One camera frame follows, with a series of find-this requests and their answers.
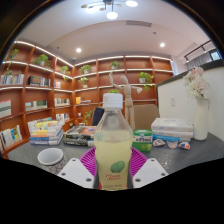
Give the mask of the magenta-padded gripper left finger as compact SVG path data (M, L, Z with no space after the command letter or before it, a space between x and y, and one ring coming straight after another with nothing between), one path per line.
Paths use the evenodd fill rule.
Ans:
M71 158L58 176L84 188L94 188L97 175L95 147L88 150L80 158Z

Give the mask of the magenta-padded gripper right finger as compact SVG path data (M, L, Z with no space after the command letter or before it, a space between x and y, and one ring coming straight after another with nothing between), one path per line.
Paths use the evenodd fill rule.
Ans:
M129 173L134 188L141 188L168 175L155 158L147 158L135 148L132 149Z

